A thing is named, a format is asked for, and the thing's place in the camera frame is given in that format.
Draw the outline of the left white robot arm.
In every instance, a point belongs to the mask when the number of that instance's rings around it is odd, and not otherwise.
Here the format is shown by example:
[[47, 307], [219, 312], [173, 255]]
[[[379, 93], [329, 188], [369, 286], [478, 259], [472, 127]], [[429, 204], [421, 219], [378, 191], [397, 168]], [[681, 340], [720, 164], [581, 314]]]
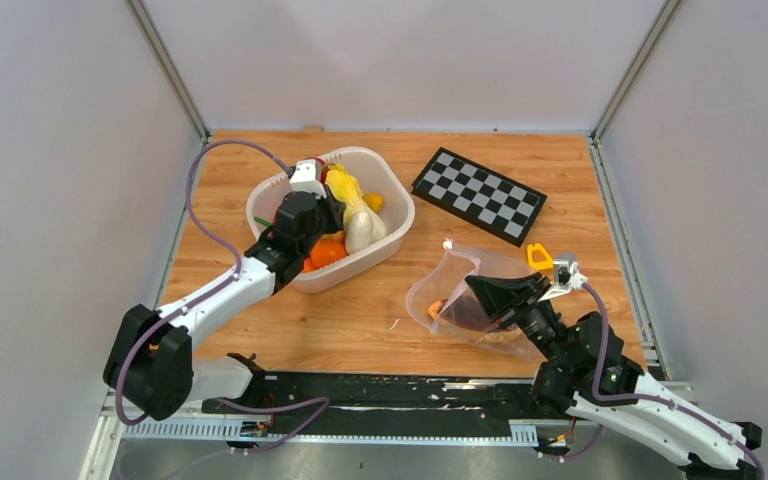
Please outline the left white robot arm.
[[344, 211], [331, 192], [293, 191], [228, 271], [159, 309], [130, 308], [103, 371], [119, 420], [126, 425], [161, 421], [188, 402], [219, 398], [243, 413], [258, 411], [267, 389], [254, 378], [250, 361], [231, 355], [197, 361], [193, 352], [237, 314], [290, 284], [322, 236], [342, 229]]

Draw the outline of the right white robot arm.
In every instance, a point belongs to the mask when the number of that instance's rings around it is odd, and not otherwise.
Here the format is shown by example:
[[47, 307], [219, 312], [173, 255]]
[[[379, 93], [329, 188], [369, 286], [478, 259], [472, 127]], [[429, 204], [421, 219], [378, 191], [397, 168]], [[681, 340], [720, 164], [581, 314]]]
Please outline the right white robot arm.
[[544, 356], [530, 392], [540, 415], [594, 421], [659, 453], [688, 479], [765, 478], [755, 453], [761, 427], [703, 411], [625, 356], [583, 275], [469, 275], [465, 282], [492, 326], [518, 327]]

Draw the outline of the white plastic basket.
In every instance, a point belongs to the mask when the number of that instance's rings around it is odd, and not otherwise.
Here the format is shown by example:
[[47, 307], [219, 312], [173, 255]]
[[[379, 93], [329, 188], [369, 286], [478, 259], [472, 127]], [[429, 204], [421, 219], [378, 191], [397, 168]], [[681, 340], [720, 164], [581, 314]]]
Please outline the white plastic basket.
[[[364, 147], [349, 146], [321, 154], [319, 157], [325, 162], [344, 166], [349, 174], [357, 178], [363, 192], [382, 196], [384, 205], [379, 217], [387, 227], [388, 235], [322, 269], [299, 274], [290, 286], [304, 294], [325, 291], [388, 260], [402, 247], [404, 237], [416, 216], [416, 208], [410, 194], [377, 152]], [[246, 219], [254, 236], [259, 236], [265, 229], [256, 219], [272, 219], [281, 200], [289, 192], [289, 180], [281, 173], [267, 178], [253, 189], [246, 202]]]

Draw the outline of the clear zip top bag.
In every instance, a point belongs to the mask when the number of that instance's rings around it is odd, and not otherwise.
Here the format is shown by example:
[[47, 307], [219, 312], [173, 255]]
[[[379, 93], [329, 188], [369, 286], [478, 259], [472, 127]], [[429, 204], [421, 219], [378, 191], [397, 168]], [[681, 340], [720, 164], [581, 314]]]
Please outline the clear zip top bag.
[[438, 333], [432, 327], [427, 309], [436, 300], [445, 299], [453, 302], [462, 295], [475, 298], [465, 282], [468, 275], [482, 275], [497, 278], [519, 278], [535, 272], [523, 256], [510, 256], [491, 250], [469, 246], [451, 239], [443, 241], [443, 257], [440, 263], [424, 278], [416, 282], [406, 296], [406, 309], [409, 315], [431, 333], [456, 338], [466, 344], [511, 355], [528, 361], [541, 361], [543, 355], [526, 338], [507, 344], [471, 343], [461, 337]]

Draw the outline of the yellow napa cabbage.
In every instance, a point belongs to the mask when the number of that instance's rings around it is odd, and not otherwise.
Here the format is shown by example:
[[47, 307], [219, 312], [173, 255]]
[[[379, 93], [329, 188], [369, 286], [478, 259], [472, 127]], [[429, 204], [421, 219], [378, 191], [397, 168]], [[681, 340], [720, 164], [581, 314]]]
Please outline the yellow napa cabbage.
[[345, 206], [344, 246], [349, 255], [383, 240], [388, 230], [381, 217], [366, 203], [356, 177], [344, 166], [327, 164], [326, 185], [334, 197]]

